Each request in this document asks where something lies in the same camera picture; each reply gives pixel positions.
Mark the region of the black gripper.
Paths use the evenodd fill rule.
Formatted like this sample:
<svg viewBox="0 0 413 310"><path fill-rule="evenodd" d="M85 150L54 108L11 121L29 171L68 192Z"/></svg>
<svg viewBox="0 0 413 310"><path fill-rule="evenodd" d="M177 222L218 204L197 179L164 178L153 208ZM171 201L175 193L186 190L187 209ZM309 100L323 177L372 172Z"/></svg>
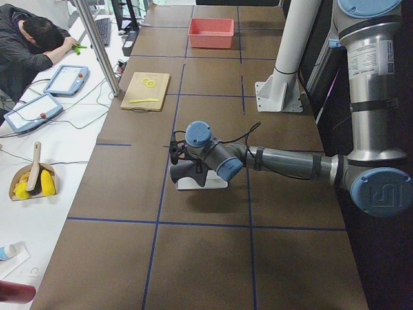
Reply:
<svg viewBox="0 0 413 310"><path fill-rule="evenodd" d="M189 152L185 140L177 141L172 138L169 145L169 155L173 165L177 165L179 160L194 161L196 165L196 174L203 173L203 162Z"/></svg>

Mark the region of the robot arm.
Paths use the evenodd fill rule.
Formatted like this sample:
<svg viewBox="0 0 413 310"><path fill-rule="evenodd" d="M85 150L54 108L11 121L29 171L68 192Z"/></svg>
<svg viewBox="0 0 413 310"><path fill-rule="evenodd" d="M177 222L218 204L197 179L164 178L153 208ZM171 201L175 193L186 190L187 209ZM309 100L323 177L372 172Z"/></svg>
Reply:
<svg viewBox="0 0 413 310"><path fill-rule="evenodd" d="M400 1L334 1L328 44L347 51L353 149L346 156L253 147L217 139L204 121L193 121L183 141L170 142L170 177L200 187L214 171L224 181L242 168L271 171L297 180L328 180L347 190L363 212L391 217L412 207L412 178L398 163L406 154L390 137L397 105L394 34L401 26Z"/></svg>

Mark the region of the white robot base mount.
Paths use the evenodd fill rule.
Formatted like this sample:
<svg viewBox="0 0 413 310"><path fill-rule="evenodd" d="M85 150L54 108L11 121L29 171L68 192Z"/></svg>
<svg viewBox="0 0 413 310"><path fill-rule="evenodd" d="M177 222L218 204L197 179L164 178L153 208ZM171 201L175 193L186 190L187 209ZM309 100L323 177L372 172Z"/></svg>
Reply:
<svg viewBox="0 0 413 310"><path fill-rule="evenodd" d="M320 0L290 2L274 71L265 82L255 83L259 112L303 111L297 77L320 4Z"/></svg>

